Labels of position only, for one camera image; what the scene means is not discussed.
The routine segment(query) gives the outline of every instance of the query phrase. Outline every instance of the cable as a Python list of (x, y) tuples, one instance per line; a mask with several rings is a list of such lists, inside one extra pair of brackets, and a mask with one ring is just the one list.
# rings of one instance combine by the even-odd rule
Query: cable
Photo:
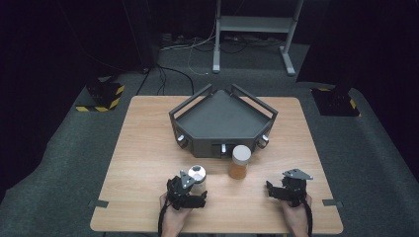
[(158, 67), (158, 70), (159, 70), (159, 72), (160, 72), (160, 80), (161, 80), (161, 82), (162, 82), (162, 84), (161, 84), (161, 86), (160, 86), (160, 88), (158, 89), (158, 91), (157, 91), (157, 96), (158, 96), (158, 94), (160, 93), (160, 90), (161, 89), (163, 89), (163, 96), (164, 96), (164, 89), (165, 89), (165, 87), (166, 87), (166, 80), (167, 80), (167, 77), (166, 77), (166, 73), (164, 72), (164, 70), (161, 68), (161, 67)]
[(192, 43), (191, 50), (189, 51), (189, 57), (188, 57), (188, 68), (189, 68), (189, 70), (191, 70), (191, 71), (192, 71), (193, 73), (195, 73), (196, 75), (199, 75), (199, 76), (206, 76), (206, 75), (208, 75), (208, 73), (207, 73), (207, 72), (206, 72), (206, 73), (198, 73), (198, 72), (194, 71), (194, 70), (191, 68), (191, 64), (190, 64), (190, 62), (191, 62), (192, 50), (194, 49), (195, 40), (194, 40), (194, 43)]
[(151, 71), (151, 70), (149, 70), (149, 71), (147, 72), (147, 74), (146, 74), (146, 75), (145, 75), (145, 77), (144, 77), (144, 80), (142, 80), (141, 85), (139, 86), (138, 90), (137, 90), (137, 91), (136, 91), (136, 93), (135, 93), (135, 95), (136, 95), (136, 96), (138, 96), (139, 90), (141, 90), (142, 86), (144, 85), (145, 81), (147, 80), (147, 77), (148, 77), (148, 75), (150, 74), (150, 71)]
[(212, 30), (211, 30), (211, 32), (210, 32), (210, 34), (209, 34), (209, 37), (208, 37), (206, 40), (201, 41), (201, 42), (199, 42), (199, 43), (195, 44), (195, 41), (197, 40), (197, 38), (195, 38), (195, 39), (194, 39), (194, 42), (192, 43), (192, 45), (187, 45), (187, 46), (168, 46), (168, 47), (163, 47), (163, 48), (161, 48), (160, 50), (161, 50), (161, 51), (164, 51), (164, 50), (169, 50), (169, 49), (186, 49), (186, 48), (193, 48), (193, 47), (195, 47), (195, 46), (199, 46), (199, 45), (202, 45), (202, 44), (204, 44), (204, 43), (207, 43), (208, 41), (210, 41), (210, 40), (212, 40), (212, 39), (214, 39), (214, 38), (215, 38), (215, 37), (213, 37), (213, 36), (212, 36), (213, 31), (215, 30), (215, 26), (216, 26), (216, 9), (215, 9), (215, 15), (214, 15), (214, 18), (213, 18)]
[(222, 49), (221, 47), (219, 49), (221, 51), (223, 51), (225, 53), (229, 53), (229, 54), (234, 54), (234, 53), (241, 52), (241, 51), (243, 51), (248, 46), (247, 40), (245, 38), (242, 38), (242, 39), (244, 40), (245, 44), (244, 44), (244, 46), (242, 48), (238, 49), (237, 51), (232, 51), (232, 52), (231, 51), (226, 51), (225, 49)]
[[(252, 44), (257, 43), (257, 42), (267, 42), (268, 44), (267, 45), (252, 45)], [(253, 39), (253, 42), (248, 42), (249, 45), (247, 45), (247, 46), (248, 47), (267, 47), (267, 46), (278, 45), (281, 42), (282, 42), (281, 40), (263, 41), (261, 39)], [(197, 48), (198, 46), (205, 45), (205, 44), (211, 44), (213, 46), (213, 43), (208, 43), (208, 40), (206, 39), (206, 40), (203, 40), (203, 41), (201, 41), (201, 42), (199, 42), (195, 45), (193, 45), (192, 43), (189, 43), (189, 44), (177, 44), (177, 45), (165, 46), (165, 47), (162, 47), (160, 49), (160, 51), (171, 50), (171, 49), (188, 49), (188, 48), (191, 48), (191, 47), (193, 47), (194, 49), (196, 49), (198, 51), (204, 51), (204, 52), (213, 51), (213, 49), (202, 50), (202, 49)]]
[(307, 203), (307, 200), (305, 199), (305, 197), (299, 197), (299, 201), (304, 204), (305, 215), (307, 216), (308, 236), (311, 237), (312, 230), (313, 230), (313, 214), (312, 214), (312, 211), (311, 211), (311, 207)]
[(211, 52), (211, 51), (213, 51), (213, 43), (205, 43), (203, 45), (210, 45), (210, 49), (200, 49), (197, 46), (195, 46), (194, 50), (200, 51), (200, 52)]
[(163, 67), (163, 66), (160, 66), (159, 64), (157, 64), (157, 66), (158, 66), (159, 68), (161, 68), (161, 69), (166, 69), (166, 70), (169, 70), (169, 71), (178, 72), (178, 73), (180, 73), (180, 74), (182, 74), (182, 75), (186, 76), (186, 77), (189, 79), (189, 81), (191, 82), (192, 95), (194, 95), (194, 94), (195, 94), (195, 90), (194, 90), (194, 82), (192, 81), (192, 78), (191, 78), (190, 76), (188, 76), (187, 74), (185, 74), (185, 73), (183, 73), (183, 72), (181, 72), (181, 71), (178, 71), (178, 70), (176, 70), (176, 69), (172, 69), (172, 68), (168, 68), (168, 67)]
[[(243, 36), (239, 36), (239, 37), (241, 39), (246, 40), (249, 47), (268, 47), (268, 46), (276, 46), (276, 45), (282, 43), (282, 41), (279, 40), (279, 39), (268, 41), (268, 40), (262, 40), (262, 39), (246, 39)], [(257, 45), (257, 43), (260, 43), (260, 42), (263, 42), (263, 43), (266, 43), (266, 44), (265, 45)]]
[(108, 63), (106, 63), (106, 62), (103, 62), (103, 61), (101, 61), (101, 60), (97, 59), (96, 57), (92, 56), (91, 54), (89, 54), (89, 53), (88, 53), (88, 52), (84, 49), (83, 44), (82, 44), (82, 43), (81, 43), (81, 41), (80, 41), (80, 38), (77, 36), (76, 31), (74, 30), (73, 26), (71, 25), (70, 20), (68, 19), (67, 14), (65, 13), (64, 9), (62, 8), (62, 5), (61, 5), (61, 3), (59, 2), (59, 0), (56, 0), (56, 3), (58, 4), (58, 7), (59, 7), (59, 9), (60, 9), (60, 11), (61, 11), (61, 13), (62, 13), (62, 15), (63, 15), (63, 17), (64, 17), (65, 22), (67, 23), (68, 27), (70, 28), (70, 30), (71, 30), (71, 32), (72, 32), (72, 34), (73, 34), (73, 36), (76, 38), (77, 43), (79, 44), (79, 46), (80, 46), (80, 48), (81, 48), (81, 50), (83, 51), (83, 53), (84, 53), (84, 54), (86, 54), (88, 57), (90, 57), (90, 58), (91, 58), (91, 59), (93, 59), (94, 61), (99, 62), (99, 63), (101, 63), (101, 64), (103, 64), (103, 65), (105, 65), (105, 66), (111, 67), (111, 68), (113, 68), (113, 69), (120, 70), (120, 71), (122, 71), (122, 72), (127, 72), (127, 70), (124, 70), (124, 69), (118, 68), (118, 67), (116, 67), (116, 66), (113, 66), (113, 65), (111, 65), (111, 64), (108, 64)]
[(172, 40), (171, 34), (166, 34), (165, 37), (163, 37), (162, 45), (163, 46), (160, 48), (161, 51), (176, 48), (188, 48), (192, 45), (192, 40), (185, 39), (183, 36), (178, 36), (175, 40)]
[(246, 1), (246, 0), (242, 0), (241, 1), (240, 5), (238, 6), (238, 8), (236, 9), (236, 11), (234, 12), (234, 15), (233, 16), (237, 15), (238, 11), (240, 11), (241, 6), (243, 6), (244, 1)]
[(169, 198), (166, 198), (166, 200), (164, 201), (163, 207), (161, 207), (160, 213), (158, 215), (158, 225), (157, 225), (157, 231), (158, 231), (158, 236), (161, 237), (161, 234), (163, 233), (163, 219), (164, 219), (164, 214), (166, 213), (167, 207), (169, 207), (169, 205), (171, 205), (171, 203), (168, 203)]

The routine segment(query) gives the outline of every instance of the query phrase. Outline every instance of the camera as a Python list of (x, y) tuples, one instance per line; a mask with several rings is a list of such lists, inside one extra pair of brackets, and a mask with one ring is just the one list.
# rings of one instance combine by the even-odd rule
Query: camera
[(167, 181), (167, 198), (172, 203), (173, 208), (199, 208), (206, 205), (207, 191), (199, 196), (190, 194), (190, 191), (196, 180), (180, 171), (180, 177), (175, 176)]
[(291, 202), (292, 207), (300, 205), (307, 196), (306, 186), (307, 180), (313, 178), (300, 169), (292, 169), (283, 173), (283, 187), (274, 187), (269, 181), (266, 182), (269, 197), (287, 200)]

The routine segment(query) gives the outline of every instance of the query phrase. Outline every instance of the black curtain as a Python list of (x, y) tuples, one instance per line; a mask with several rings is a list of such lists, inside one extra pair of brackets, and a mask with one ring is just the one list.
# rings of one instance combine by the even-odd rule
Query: black curtain
[(2, 1), (0, 200), (34, 171), (94, 76), (54, 1)]
[(363, 93), (417, 179), (418, 42), (415, 0), (332, 0), (297, 78)]

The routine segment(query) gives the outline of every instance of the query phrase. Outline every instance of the shelf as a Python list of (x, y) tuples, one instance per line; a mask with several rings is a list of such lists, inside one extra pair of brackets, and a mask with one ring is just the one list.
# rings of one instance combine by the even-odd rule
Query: shelf
[(230, 32), (288, 33), (292, 18), (230, 17), (220, 18), (220, 30)]

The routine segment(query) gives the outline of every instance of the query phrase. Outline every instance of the black tray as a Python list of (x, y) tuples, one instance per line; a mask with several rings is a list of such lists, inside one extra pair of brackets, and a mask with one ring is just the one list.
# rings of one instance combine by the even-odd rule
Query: black tray
[[(239, 97), (243, 95), (272, 116), (245, 102)], [(175, 118), (181, 110), (185, 111)], [(223, 157), (231, 156), (236, 145), (246, 145), (252, 151), (256, 145), (264, 148), (277, 114), (237, 85), (232, 85), (230, 92), (213, 90), (209, 84), (172, 110), (169, 116), (176, 141), (182, 148), (189, 147), (196, 157)]]

